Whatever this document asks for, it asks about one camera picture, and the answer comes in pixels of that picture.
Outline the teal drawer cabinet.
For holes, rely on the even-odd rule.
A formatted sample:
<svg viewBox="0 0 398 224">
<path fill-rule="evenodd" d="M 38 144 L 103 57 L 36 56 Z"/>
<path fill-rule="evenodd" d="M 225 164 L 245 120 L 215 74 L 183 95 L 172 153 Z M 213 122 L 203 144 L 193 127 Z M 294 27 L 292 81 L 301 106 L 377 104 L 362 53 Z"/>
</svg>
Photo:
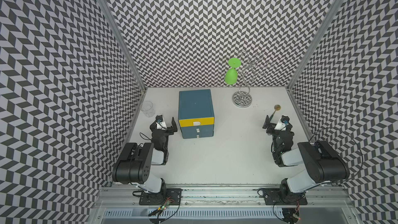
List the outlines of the teal drawer cabinet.
<svg viewBox="0 0 398 224">
<path fill-rule="evenodd" d="M 179 92 L 178 122 L 180 119 L 214 117 L 211 91 L 188 90 Z"/>
</svg>

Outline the clear plastic cup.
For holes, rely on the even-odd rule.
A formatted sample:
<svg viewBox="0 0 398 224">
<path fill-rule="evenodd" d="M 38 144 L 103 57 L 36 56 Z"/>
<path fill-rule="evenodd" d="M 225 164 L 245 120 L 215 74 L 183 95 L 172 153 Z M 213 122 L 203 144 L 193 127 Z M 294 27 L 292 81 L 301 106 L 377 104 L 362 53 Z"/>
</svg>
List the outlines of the clear plastic cup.
<svg viewBox="0 0 398 224">
<path fill-rule="evenodd" d="M 150 101 L 144 101 L 140 105 L 140 110 L 148 118 L 151 118 L 155 115 L 154 104 Z"/>
</svg>

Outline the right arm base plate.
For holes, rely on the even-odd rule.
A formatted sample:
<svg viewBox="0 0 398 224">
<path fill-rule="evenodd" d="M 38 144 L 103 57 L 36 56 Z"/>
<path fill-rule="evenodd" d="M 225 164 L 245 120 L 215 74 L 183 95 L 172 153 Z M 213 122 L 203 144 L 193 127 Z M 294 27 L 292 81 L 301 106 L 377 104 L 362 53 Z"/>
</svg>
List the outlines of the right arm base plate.
<svg viewBox="0 0 398 224">
<path fill-rule="evenodd" d="M 276 188 L 264 188 L 261 190 L 266 205 L 308 205 L 304 193 L 295 194 L 289 191 L 280 192 Z"/>
</svg>

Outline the green plastic wine glass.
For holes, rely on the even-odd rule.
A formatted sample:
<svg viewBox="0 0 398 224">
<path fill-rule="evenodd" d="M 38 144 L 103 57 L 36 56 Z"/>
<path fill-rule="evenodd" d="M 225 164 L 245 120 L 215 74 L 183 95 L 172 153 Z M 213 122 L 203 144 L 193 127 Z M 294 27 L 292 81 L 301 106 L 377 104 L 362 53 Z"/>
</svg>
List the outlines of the green plastic wine glass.
<svg viewBox="0 0 398 224">
<path fill-rule="evenodd" d="M 231 58 L 228 60 L 229 70 L 227 71 L 224 81 L 228 85 L 234 85 L 238 79 L 238 72 L 237 69 L 241 65 L 241 61 L 238 58 Z"/>
</svg>

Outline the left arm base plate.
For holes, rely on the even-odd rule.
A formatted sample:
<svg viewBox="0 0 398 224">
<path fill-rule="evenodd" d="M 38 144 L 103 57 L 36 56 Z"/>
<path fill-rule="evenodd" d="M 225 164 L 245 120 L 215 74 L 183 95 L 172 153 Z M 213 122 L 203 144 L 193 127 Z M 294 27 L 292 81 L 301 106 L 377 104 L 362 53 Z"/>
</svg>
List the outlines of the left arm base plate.
<svg viewBox="0 0 398 224">
<path fill-rule="evenodd" d="M 181 196 L 181 188 L 166 189 L 157 194 L 143 192 L 140 196 L 139 205 L 160 206 L 166 201 L 169 205 L 179 205 L 181 202 Z"/>
</svg>

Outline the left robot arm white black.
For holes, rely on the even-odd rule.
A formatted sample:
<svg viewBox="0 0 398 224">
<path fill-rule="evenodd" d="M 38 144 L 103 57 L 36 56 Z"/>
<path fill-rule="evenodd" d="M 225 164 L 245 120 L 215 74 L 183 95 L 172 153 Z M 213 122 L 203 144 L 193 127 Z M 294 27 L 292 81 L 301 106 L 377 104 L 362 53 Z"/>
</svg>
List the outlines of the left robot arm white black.
<svg viewBox="0 0 398 224">
<path fill-rule="evenodd" d="M 150 195 L 164 195 L 165 181 L 151 173 L 152 166 L 164 166 L 169 158 L 169 136 L 178 131 L 172 118 L 168 127 L 163 115 L 157 115 L 150 125 L 151 137 L 140 133 L 144 143 L 127 143 L 114 165 L 112 179 L 116 183 L 133 185 Z"/>
</svg>

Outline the aluminium front rail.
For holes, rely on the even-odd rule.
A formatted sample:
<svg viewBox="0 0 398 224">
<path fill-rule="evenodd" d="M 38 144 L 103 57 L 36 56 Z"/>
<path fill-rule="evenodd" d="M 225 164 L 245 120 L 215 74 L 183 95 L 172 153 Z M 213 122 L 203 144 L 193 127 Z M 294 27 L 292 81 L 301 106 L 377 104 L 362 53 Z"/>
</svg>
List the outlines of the aluminium front rail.
<svg viewBox="0 0 398 224">
<path fill-rule="evenodd" d="M 182 207 L 271 207 L 285 205 L 278 196 L 279 186 L 268 185 L 195 185 L 167 184 L 167 188 L 180 188 Z M 113 185 L 100 190 L 94 208 L 139 207 L 139 197 L 133 196 L 137 188 L 131 185 Z M 306 205 L 300 207 L 353 208 L 347 191 L 338 186 L 319 186 L 305 194 Z"/>
</svg>

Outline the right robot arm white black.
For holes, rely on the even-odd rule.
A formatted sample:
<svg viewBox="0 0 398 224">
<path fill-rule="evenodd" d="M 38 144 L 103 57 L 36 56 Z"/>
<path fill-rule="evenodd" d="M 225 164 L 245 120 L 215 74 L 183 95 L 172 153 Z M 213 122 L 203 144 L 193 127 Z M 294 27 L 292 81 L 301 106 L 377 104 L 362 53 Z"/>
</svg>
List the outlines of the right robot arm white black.
<svg viewBox="0 0 398 224">
<path fill-rule="evenodd" d="M 263 129 L 272 136 L 271 153 L 280 168 L 304 165 L 305 169 L 285 178 L 280 184 L 282 196 L 298 196 L 322 184 L 348 179 L 348 164 L 326 141 L 300 142 L 293 148 L 293 125 L 288 116 L 272 123 L 273 116 L 266 116 Z"/>
</svg>

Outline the yellow top drawer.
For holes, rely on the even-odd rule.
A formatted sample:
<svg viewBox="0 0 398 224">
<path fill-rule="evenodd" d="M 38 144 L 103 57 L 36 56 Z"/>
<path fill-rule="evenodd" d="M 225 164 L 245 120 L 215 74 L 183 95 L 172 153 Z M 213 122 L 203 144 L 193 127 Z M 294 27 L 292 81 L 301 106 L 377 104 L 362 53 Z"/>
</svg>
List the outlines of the yellow top drawer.
<svg viewBox="0 0 398 224">
<path fill-rule="evenodd" d="M 202 126 L 202 125 L 214 125 L 215 118 L 207 117 L 207 118 L 195 118 L 195 119 L 180 119 L 179 124 L 180 127 L 194 127 L 194 126 Z"/>
</svg>

